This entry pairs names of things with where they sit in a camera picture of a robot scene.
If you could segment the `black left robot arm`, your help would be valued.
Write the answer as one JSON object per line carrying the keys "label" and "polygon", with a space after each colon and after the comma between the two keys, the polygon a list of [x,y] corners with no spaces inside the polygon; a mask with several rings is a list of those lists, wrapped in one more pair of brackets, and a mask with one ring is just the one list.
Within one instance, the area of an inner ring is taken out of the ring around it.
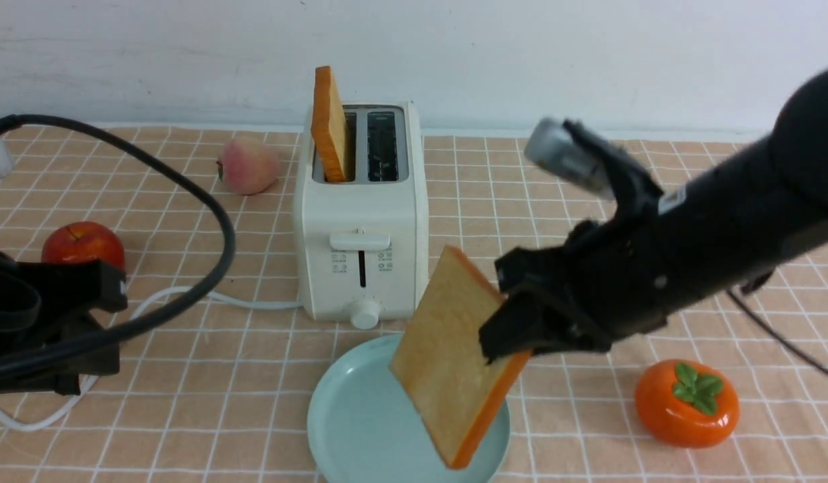
{"label": "black left robot arm", "polygon": [[[108,262],[17,262],[0,251],[0,357],[101,332],[92,310],[116,314],[127,305],[125,272]],[[120,348],[114,343],[29,375],[6,378],[0,381],[0,394],[79,395],[80,377],[117,375],[120,369]]]}

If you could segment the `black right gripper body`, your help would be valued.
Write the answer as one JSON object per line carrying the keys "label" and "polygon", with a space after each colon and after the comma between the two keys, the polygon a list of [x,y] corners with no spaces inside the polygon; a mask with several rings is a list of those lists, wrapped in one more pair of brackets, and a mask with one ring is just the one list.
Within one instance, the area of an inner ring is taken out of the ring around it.
{"label": "black right gripper body", "polygon": [[592,321],[609,334],[614,343],[662,328],[662,307],[652,287],[644,286],[626,272],[626,257],[601,252],[594,260],[577,254],[584,237],[599,228],[586,220],[570,232],[564,248],[570,263],[572,296]]}

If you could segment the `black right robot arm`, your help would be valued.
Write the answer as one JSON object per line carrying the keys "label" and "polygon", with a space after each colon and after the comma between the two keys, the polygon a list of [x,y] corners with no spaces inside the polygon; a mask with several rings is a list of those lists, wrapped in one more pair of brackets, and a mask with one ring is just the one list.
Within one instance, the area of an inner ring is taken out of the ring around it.
{"label": "black right robot arm", "polygon": [[788,98],[770,134],[670,191],[575,120],[541,119],[524,155],[617,209],[577,224],[561,246],[495,261],[507,297],[480,328],[488,363],[606,354],[727,288],[754,292],[828,244],[828,70]]}

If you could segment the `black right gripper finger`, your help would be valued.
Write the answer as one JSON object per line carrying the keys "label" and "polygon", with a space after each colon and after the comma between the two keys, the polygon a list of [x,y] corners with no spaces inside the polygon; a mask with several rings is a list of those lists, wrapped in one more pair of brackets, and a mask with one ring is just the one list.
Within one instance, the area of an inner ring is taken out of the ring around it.
{"label": "black right gripper finger", "polygon": [[491,365],[528,352],[606,354],[612,339],[564,288],[522,285],[479,328],[482,356]]}
{"label": "black right gripper finger", "polygon": [[552,294],[572,294],[570,263],[562,247],[517,247],[495,260],[497,286],[510,294],[525,282]]}

